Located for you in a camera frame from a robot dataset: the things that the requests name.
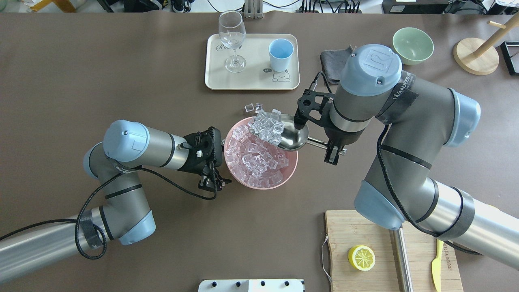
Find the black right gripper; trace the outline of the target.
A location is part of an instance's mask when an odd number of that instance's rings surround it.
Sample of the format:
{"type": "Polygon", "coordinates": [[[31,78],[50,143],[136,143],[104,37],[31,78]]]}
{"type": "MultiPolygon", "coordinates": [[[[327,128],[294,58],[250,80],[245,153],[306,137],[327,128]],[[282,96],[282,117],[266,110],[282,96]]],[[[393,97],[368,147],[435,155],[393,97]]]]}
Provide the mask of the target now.
{"type": "Polygon", "coordinates": [[[324,162],[332,165],[337,165],[339,162],[339,156],[342,155],[342,148],[345,145],[355,143],[363,133],[363,129],[355,132],[343,131],[334,124],[330,124],[323,128],[328,137],[324,162]]]}

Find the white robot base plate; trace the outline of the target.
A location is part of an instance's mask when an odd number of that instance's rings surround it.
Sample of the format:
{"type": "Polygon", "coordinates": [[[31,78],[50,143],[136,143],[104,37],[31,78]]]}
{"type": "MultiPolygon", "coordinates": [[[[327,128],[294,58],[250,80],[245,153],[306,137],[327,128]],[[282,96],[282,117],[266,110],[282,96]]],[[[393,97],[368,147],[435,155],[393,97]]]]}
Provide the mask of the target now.
{"type": "Polygon", "coordinates": [[[302,279],[206,279],[199,292],[304,292],[302,279]]]}

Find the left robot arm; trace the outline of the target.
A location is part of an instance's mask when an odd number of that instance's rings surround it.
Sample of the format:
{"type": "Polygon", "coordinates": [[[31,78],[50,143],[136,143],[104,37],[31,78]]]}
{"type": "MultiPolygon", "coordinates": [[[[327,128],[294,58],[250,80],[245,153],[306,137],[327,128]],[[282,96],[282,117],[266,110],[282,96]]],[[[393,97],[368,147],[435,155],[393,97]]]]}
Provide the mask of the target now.
{"type": "Polygon", "coordinates": [[[222,178],[221,132],[214,127],[185,136],[146,127],[139,122],[117,120],[102,142],[84,156],[84,170],[100,186],[86,199],[77,215],[31,224],[1,237],[1,282],[22,277],[72,255],[97,260],[107,243],[122,245],[141,241],[156,229],[154,217],[138,173],[148,172],[170,183],[152,167],[196,174],[198,187],[212,192],[214,200],[230,179],[222,178]]]}

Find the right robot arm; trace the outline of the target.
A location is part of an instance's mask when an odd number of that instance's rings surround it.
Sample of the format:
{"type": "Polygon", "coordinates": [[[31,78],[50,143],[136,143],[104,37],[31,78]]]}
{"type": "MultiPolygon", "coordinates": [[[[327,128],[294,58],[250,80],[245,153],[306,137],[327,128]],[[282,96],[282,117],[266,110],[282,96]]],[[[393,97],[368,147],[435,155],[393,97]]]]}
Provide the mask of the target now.
{"type": "Polygon", "coordinates": [[[354,202],[362,216],[388,230],[408,221],[517,269],[518,219],[429,177],[441,148],[463,144],[480,113],[477,101],[417,78],[391,48],[369,44],[346,58],[330,121],[354,139],[372,118],[384,124],[354,202]]]}

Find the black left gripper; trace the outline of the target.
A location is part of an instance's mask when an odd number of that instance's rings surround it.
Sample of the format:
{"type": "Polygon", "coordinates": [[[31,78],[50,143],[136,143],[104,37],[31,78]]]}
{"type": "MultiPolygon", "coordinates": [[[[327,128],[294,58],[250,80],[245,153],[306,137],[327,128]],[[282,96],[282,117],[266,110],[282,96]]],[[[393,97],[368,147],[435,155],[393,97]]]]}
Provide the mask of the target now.
{"type": "Polygon", "coordinates": [[[222,135],[217,128],[209,127],[206,131],[191,133],[183,138],[192,148],[189,148],[187,160],[178,170],[200,174],[200,190],[219,192],[232,182],[222,178],[216,169],[223,161],[222,135]]]}

